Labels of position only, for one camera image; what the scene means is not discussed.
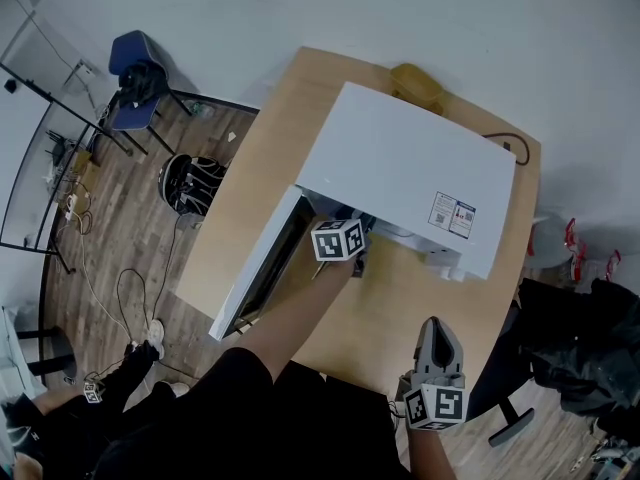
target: person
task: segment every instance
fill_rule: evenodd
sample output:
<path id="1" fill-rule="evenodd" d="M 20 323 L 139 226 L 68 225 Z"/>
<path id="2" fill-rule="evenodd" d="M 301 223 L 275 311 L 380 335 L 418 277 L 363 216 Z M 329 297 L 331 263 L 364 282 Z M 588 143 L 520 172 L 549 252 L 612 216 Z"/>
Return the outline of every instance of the person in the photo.
<path id="1" fill-rule="evenodd" d="M 85 478 L 112 441 L 148 424 L 184 394 L 185 384 L 158 382 L 148 397 L 124 412 L 130 395 L 164 355 L 163 337 L 162 323 L 152 320 L 144 343 L 129 344 L 119 368 L 100 381 L 104 389 L 99 404 L 86 400 L 84 383 L 4 403 L 16 451 L 14 478 Z"/>
<path id="2" fill-rule="evenodd" d="M 93 478 L 455 480 L 436 433 L 409 431 L 409 473 L 385 396 L 291 361 L 353 267 L 331 264 L 265 314 L 161 417 L 113 442 Z"/>

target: wooden table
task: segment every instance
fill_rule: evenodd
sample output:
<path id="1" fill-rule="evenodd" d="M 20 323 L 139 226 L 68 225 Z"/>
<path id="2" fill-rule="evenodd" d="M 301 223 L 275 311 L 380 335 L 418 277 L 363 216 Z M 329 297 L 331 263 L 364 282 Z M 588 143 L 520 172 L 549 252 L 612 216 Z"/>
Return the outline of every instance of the wooden table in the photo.
<path id="1" fill-rule="evenodd" d="M 320 50 L 298 51 L 231 164 L 184 269 L 178 296 L 215 318 L 271 213 L 295 182 L 346 81 L 391 92 L 386 68 Z M 529 164 L 516 168 L 490 278 L 442 281 L 414 251 L 374 237 L 364 278 L 348 283 L 296 361 L 391 395 L 398 377 L 413 366 L 420 327 L 436 315 L 464 348 L 467 387 L 478 379 L 520 276 L 536 203 L 540 144 L 454 95 L 447 95 L 446 106 L 452 121 L 481 134 L 519 133 L 531 151 Z M 522 145 L 514 141 L 512 150 L 524 158 Z M 307 242 L 296 261 L 309 268 L 314 259 Z M 300 284 L 301 277 L 291 270 L 281 278 L 272 301 Z"/>

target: black backpack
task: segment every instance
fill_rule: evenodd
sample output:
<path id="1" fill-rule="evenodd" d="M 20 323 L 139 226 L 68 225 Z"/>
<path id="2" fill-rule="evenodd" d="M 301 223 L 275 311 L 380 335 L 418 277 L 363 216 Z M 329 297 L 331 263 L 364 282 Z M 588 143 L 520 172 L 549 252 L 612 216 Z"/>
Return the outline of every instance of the black backpack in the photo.
<path id="1" fill-rule="evenodd" d="M 154 62 L 144 60 L 127 67 L 118 77 L 120 90 L 117 99 L 120 106 L 144 105 L 148 101 L 169 94 L 167 75 Z"/>
<path id="2" fill-rule="evenodd" d="M 226 172 L 213 158 L 173 156 L 160 169 L 160 197 L 180 215 L 204 216 Z"/>

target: white sneaker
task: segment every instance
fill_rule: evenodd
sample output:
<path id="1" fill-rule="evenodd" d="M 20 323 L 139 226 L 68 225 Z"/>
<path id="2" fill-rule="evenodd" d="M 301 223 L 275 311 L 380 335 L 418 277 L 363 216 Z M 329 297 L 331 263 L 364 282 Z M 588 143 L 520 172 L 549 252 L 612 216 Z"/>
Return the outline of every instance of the white sneaker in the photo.
<path id="1" fill-rule="evenodd" d="M 160 320 L 151 320 L 151 323 L 149 323 L 149 330 L 147 331 L 147 341 L 149 342 L 149 345 L 158 351 L 158 354 L 160 355 L 159 359 L 164 357 L 162 340 L 164 340 L 164 325 L 162 325 Z"/>
<path id="2" fill-rule="evenodd" d="M 171 391 L 173 391 L 173 394 L 176 395 L 176 398 L 179 398 L 182 395 L 186 395 L 190 389 L 189 386 L 187 386 L 184 382 L 174 382 L 173 384 L 167 382 L 166 380 L 162 380 L 160 382 L 169 384 L 169 387 L 171 388 Z"/>

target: hand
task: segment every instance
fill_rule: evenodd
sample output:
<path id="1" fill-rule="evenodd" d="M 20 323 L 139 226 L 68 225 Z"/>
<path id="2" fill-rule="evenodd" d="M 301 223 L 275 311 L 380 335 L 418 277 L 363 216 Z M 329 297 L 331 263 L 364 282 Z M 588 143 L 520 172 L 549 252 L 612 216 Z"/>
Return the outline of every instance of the hand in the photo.
<path id="1" fill-rule="evenodd" d="M 346 261 L 332 261 L 329 263 L 328 271 L 333 271 L 346 283 L 353 275 L 353 269 L 356 265 L 356 256 Z"/>
<path id="2" fill-rule="evenodd" d="M 16 453 L 13 477 L 16 480 L 40 480 L 42 478 L 42 465 L 24 453 Z"/>

